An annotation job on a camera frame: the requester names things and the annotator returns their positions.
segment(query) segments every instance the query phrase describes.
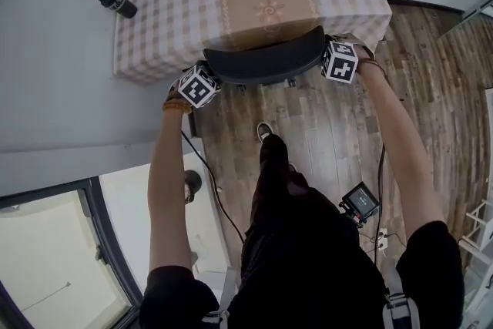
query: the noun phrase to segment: person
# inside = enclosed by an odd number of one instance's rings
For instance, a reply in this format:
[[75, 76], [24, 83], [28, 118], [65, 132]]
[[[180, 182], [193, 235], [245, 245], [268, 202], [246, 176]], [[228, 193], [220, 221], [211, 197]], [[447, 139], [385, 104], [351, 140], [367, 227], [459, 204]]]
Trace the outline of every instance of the person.
[[[380, 67], [355, 47], [400, 190], [407, 249], [397, 272], [404, 292], [418, 306], [421, 329], [457, 328], [461, 258], [426, 150]], [[180, 135], [187, 104], [176, 92], [166, 103], [149, 173], [150, 265], [139, 322], [142, 329], [207, 327], [202, 319], [218, 302], [191, 271]], [[385, 283], [355, 225], [289, 164], [286, 145], [267, 123], [258, 136], [261, 170], [227, 327], [384, 327]]]

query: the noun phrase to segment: bottle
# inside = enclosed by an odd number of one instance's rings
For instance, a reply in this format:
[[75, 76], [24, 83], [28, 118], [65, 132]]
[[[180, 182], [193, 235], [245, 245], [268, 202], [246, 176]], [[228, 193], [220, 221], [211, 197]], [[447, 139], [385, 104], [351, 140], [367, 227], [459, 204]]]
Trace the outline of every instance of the bottle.
[[137, 7], [130, 0], [99, 0], [101, 5], [109, 8], [125, 18], [132, 18], [137, 13]]

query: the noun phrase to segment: power strip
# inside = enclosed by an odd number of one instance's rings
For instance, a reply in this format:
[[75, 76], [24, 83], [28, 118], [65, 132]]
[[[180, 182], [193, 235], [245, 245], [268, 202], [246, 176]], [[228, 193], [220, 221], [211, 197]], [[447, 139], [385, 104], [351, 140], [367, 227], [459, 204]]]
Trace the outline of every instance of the power strip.
[[387, 239], [387, 228], [380, 228], [380, 232], [378, 233], [378, 242], [377, 247], [379, 251], [386, 250], [388, 247], [388, 239]]

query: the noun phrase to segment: baseboard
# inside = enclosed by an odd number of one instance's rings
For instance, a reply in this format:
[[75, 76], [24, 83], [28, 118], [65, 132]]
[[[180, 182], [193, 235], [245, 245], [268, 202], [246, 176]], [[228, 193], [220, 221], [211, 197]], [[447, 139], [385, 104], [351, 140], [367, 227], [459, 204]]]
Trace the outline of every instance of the baseboard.
[[441, 10], [443, 12], [453, 12], [455, 14], [463, 14], [464, 10], [458, 8], [448, 7], [446, 5], [436, 5], [434, 3], [419, 2], [418, 0], [387, 0], [389, 5], [411, 5], [414, 7], [434, 8], [435, 10]]

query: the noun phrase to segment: black sneaker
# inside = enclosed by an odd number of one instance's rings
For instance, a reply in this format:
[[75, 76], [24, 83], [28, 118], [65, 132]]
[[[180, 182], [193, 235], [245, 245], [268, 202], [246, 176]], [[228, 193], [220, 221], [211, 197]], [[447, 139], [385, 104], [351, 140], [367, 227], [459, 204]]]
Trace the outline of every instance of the black sneaker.
[[257, 125], [257, 136], [258, 136], [261, 143], [263, 143], [264, 139], [267, 136], [273, 135], [273, 134], [274, 134], [274, 132], [272, 130], [272, 127], [268, 123], [262, 121], [261, 123], [259, 123]]

